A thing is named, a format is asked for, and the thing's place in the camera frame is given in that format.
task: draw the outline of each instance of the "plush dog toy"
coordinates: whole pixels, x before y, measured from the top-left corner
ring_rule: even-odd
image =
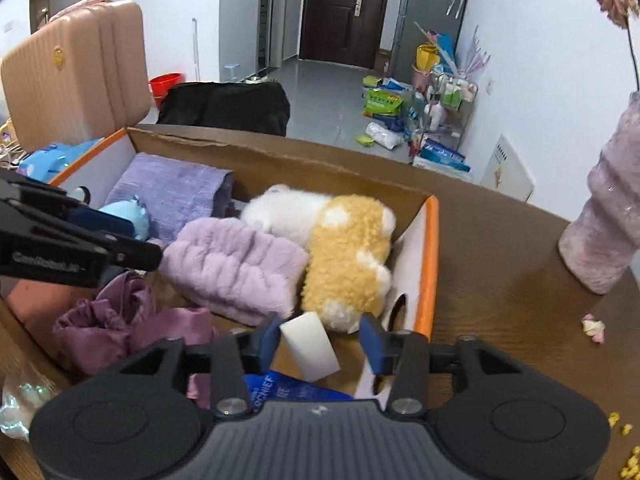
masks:
[[[302,310],[338,332],[356,329],[364,312],[379,316],[391,286],[384,263],[395,228],[395,215],[378,200],[332,199],[311,232]]]
[[[384,266],[396,217],[365,196],[310,193],[273,186],[253,200],[241,219],[308,249],[302,309],[331,330],[350,332],[360,316],[378,316],[391,285]]]

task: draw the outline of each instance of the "plastic bottle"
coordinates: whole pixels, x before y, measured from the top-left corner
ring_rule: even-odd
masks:
[[[440,121],[442,120],[442,115],[444,113],[444,108],[440,104],[440,100],[436,102],[433,106],[431,106],[431,110],[429,111],[429,115],[431,117],[431,123],[429,124],[429,129],[434,132],[440,127]]]

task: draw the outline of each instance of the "pink suitcase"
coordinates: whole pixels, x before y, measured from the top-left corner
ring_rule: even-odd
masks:
[[[74,9],[10,51],[0,73],[25,150],[134,126],[152,103],[142,11],[132,1]]]

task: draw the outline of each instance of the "door handle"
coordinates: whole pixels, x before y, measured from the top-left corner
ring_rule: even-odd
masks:
[[[356,10],[353,15],[358,18],[360,16],[360,9],[362,8],[362,0],[356,0]]]

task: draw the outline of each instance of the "blue plush toy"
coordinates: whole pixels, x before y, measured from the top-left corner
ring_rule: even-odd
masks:
[[[135,229],[136,240],[144,241],[149,238],[149,213],[140,205],[137,196],[131,200],[113,202],[100,208],[100,211],[129,220]]]

